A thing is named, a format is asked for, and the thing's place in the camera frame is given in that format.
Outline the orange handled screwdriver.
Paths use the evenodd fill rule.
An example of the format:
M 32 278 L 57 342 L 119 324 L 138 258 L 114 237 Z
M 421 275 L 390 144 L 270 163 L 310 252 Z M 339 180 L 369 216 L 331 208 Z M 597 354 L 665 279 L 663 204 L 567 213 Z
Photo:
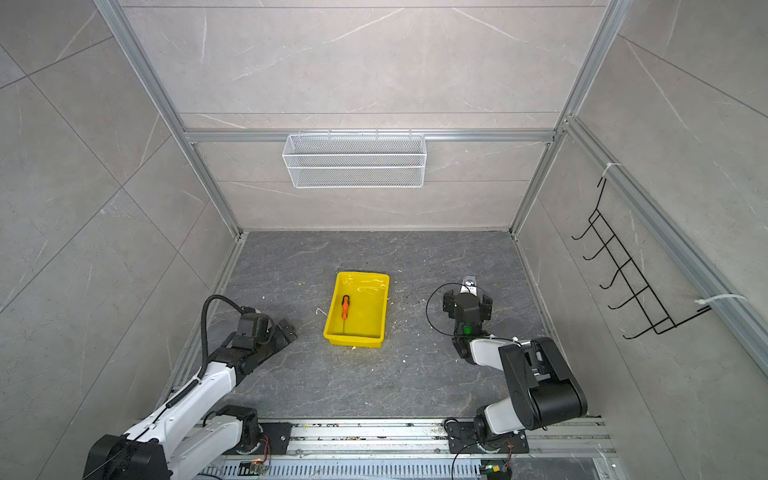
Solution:
M 347 321 L 348 315 L 349 315 L 349 307 L 350 307 L 350 296 L 349 295 L 344 295 L 342 297 L 342 311 L 341 311 L 342 334 L 346 333 L 346 321 Z

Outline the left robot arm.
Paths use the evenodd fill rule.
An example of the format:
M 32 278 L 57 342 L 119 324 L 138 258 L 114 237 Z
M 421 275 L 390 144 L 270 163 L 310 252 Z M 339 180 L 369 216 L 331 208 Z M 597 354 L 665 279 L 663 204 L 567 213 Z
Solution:
M 267 453 L 257 410 L 218 402 L 296 339 L 287 321 L 273 324 L 248 308 L 228 343 L 179 392 L 123 434 L 106 434 L 94 443 L 82 477 L 192 479 L 227 451 Z

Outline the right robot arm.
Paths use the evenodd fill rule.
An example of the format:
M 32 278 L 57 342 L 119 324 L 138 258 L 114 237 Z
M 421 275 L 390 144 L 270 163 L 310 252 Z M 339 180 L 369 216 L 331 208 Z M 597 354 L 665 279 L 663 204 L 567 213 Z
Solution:
M 450 335 L 458 356 L 504 374 L 508 396 L 478 409 L 476 440 L 488 443 L 522 430 L 545 429 L 588 413 L 588 401 L 555 341 L 502 339 L 483 329 L 493 301 L 473 287 L 443 294 L 442 310 L 454 321 Z

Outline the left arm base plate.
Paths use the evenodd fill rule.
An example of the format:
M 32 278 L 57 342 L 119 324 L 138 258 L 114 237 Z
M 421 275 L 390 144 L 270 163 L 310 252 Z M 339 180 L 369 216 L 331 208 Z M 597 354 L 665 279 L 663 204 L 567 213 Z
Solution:
M 288 422 L 267 422 L 244 426 L 241 442 L 235 447 L 240 455 L 285 455 L 293 425 Z

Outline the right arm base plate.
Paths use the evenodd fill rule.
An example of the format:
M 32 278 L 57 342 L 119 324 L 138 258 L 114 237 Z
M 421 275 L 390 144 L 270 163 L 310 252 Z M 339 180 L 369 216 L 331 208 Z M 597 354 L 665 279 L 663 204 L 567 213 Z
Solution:
M 451 454 L 528 454 L 527 438 L 523 432 L 501 435 L 478 433 L 471 421 L 448 418 L 442 423 Z

